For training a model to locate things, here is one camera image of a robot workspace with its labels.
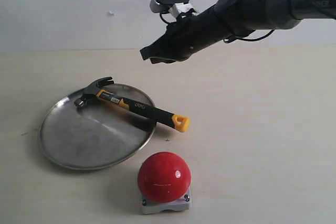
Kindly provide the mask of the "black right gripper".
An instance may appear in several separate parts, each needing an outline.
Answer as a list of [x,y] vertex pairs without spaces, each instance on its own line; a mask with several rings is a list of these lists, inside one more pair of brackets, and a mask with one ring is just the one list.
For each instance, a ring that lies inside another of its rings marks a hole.
[[193,17],[185,17],[167,28],[166,33],[140,50],[152,64],[175,63],[233,34],[223,17],[211,6]]

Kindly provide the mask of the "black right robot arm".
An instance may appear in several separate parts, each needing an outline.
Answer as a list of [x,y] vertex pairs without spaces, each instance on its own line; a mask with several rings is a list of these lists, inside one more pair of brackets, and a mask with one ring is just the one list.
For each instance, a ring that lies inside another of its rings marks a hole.
[[219,41],[251,41],[257,30],[288,30],[303,19],[335,19],[335,0],[218,0],[198,15],[170,23],[140,50],[143,60],[174,63]]

